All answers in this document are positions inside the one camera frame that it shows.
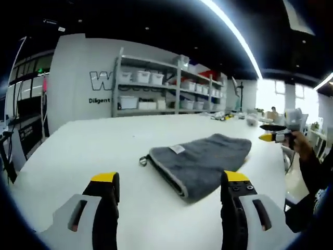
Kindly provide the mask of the person's right hand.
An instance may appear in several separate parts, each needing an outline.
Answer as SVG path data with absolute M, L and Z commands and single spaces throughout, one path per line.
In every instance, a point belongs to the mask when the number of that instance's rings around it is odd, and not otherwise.
M 294 131 L 291 134 L 294 136 L 294 151 L 299 154 L 302 161 L 308 160 L 313 149 L 306 136 L 299 131 Z

